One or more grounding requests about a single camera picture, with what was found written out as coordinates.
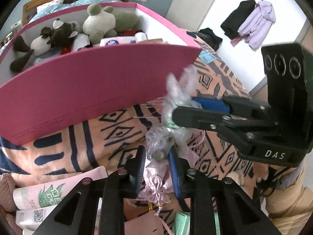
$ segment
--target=blue bedsheet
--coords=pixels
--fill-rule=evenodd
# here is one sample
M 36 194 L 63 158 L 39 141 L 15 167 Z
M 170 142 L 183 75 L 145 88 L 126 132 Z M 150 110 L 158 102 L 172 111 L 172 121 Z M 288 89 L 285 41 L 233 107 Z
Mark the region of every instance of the blue bedsheet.
M 101 2 L 122 2 L 121 0 L 79 0 L 70 4 L 57 4 L 57 5 L 51 5 L 44 10 L 37 13 L 29 22 L 33 22 L 43 16 L 49 15 L 56 11 L 61 11 L 70 7 L 75 7 L 79 5 L 86 5 L 86 4 L 92 4 L 92 3 L 101 3 Z

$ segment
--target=blue gripper pad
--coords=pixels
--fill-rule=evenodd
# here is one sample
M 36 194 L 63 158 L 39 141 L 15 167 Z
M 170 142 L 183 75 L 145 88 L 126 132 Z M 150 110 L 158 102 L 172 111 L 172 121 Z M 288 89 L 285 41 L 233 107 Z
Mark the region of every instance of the blue gripper pad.
M 205 110 L 214 110 L 214 111 L 225 112 L 225 113 L 230 112 L 230 108 L 226 106 L 222 100 L 208 99 L 208 98 L 201 98 L 201 97 L 193 97 L 192 99 L 200 103 L 202 108 Z

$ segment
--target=floor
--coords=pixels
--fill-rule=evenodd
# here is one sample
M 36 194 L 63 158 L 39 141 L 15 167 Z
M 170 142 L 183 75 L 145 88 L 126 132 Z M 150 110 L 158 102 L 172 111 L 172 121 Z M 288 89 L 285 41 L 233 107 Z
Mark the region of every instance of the floor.
M 313 27 L 312 26 L 310 26 L 301 44 L 307 50 L 309 50 L 310 52 L 313 52 Z M 265 85 L 252 98 L 267 102 L 267 85 Z M 304 179 L 303 185 L 313 190 L 313 151 L 306 155 L 306 161 L 307 161 L 306 177 Z

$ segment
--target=pink box wall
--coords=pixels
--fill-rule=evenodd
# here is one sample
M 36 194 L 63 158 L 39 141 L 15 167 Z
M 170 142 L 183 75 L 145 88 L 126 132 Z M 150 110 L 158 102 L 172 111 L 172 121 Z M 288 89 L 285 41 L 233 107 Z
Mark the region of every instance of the pink box wall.
M 201 49 L 184 31 L 136 3 L 103 3 L 133 10 L 137 28 L 168 44 L 124 44 L 71 52 L 13 77 L 17 57 L 10 42 L 0 56 L 0 135 L 16 145 L 95 118 L 156 99 L 166 93 L 166 76 L 177 77 Z M 63 21 L 84 21 L 87 5 L 65 9 L 27 24 L 18 33 L 29 45 L 41 28 Z

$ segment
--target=plastic bag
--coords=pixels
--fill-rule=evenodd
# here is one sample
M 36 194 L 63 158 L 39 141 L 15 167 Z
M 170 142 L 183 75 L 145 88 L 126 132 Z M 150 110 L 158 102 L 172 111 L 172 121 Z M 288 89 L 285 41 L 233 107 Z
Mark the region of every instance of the plastic bag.
M 201 108 L 191 97 L 197 84 L 197 70 L 193 65 L 185 68 L 179 82 L 173 74 L 169 74 L 166 86 L 168 94 L 162 104 L 162 124 L 153 126 L 146 133 L 147 155 L 143 173 L 146 186 L 138 199 L 155 203 L 159 210 L 164 203 L 170 202 L 167 193 L 173 191 L 167 160 L 171 147 L 175 145 L 178 156 L 185 158 L 191 167 L 198 160 L 198 155 L 187 146 L 194 129 L 179 127 L 172 121 L 173 110 L 178 106 Z
M 178 106 L 201 108 L 192 100 L 198 84 L 197 69 L 191 65 L 185 68 L 179 82 L 170 73 L 167 77 L 167 96 L 163 101 L 162 125 L 152 127 L 146 133 L 147 158 L 162 161 L 168 156 L 171 147 L 176 144 L 178 153 L 188 155 L 187 141 L 191 138 L 192 129 L 179 127 L 172 121 L 173 110 Z

